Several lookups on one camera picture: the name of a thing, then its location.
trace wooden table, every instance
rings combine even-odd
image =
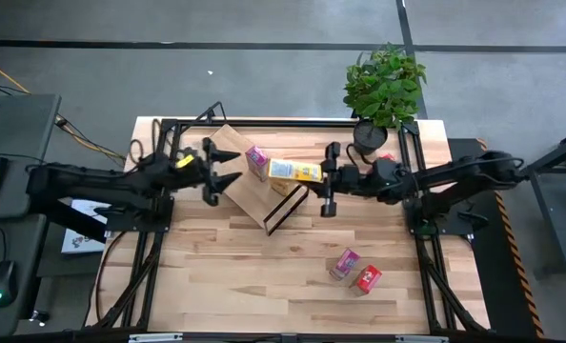
[[[151,122],[152,117],[137,118],[132,136],[143,142],[146,154],[151,149]],[[427,167],[450,161],[443,122],[423,120],[419,127]],[[352,141],[350,128],[235,129],[271,157],[315,163],[323,159],[324,149],[332,141],[340,142],[343,148]],[[216,130],[191,128],[182,135],[182,146],[198,148],[200,140]],[[414,164],[410,139],[409,147]],[[386,152],[396,160],[401,158],[394,132],[377,153]],[[348,163],[346,153],[342,152],[338,163]],[[200,188],[182,190],[174,197],[171,231],[165,236],[154,290],[150,331],[429,331],[414,239],[407,232],[400,205],[338,194],[337,217],[322,218],[319,208],[323,201],[311,194],[306,205],[267,237],[225,195],[216,208],[202,202]],[[137,234],[127,234],[111,253],[101,284],[101,313],[129,281],[136,239]],[[489,327],[470,246],[455,236],[442,236],[441,244],[451,288],[477,322]],[[362,257],[355,272],[367,264],[383,271],[376,289],[368,295],[352,295],[348,289],[352,276],[335,281],[328,274],[347,247]],[[135,316],[141,297],[135,302]],[[438,318],[444,323],[438,291],[435,299]],[[95,322],[93,303],[91,308],[87,325]]]

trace black plant pot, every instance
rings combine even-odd
[[[362,155],[368,155],[387,141],[387,130],[378,128],[372,120],[361,119],[353,129],[353,147]]]

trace gray desk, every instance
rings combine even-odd
[[[28,95],[0,97],[0,152],[19,153],[44,158],[53,118],[60,104],[57,95]],[[17,164],[34,163],[10,158]],[[16,189],[18,196],[24,196],[25,179],[8,180],[24,186]],[[0,309],[0,335],[14,333],[18,319],[26,318],[32,311],[32,302],[37,292],[39,279],[35,276],[44,237],[46,218],[29,215],[17,218],[0,218],[0,227],[8,238],[8,259],[17,263],[18,296],[6,308]],[[0,234],[0,260],[3,256]]]

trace green leaves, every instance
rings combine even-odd
[[[416,100],[421,96],[417,78],[426,82],[425,66],[391,44],[366,53],[365,61],[363,57],[362,52],[347,67],[347,94],[342,101],[378,127],[399,129],[402,123],[413,122],[418,112]]]

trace computer mouse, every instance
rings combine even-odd
[[[0,262],[0,307],[6,307],[16,299],[16,264],[14,261]]]

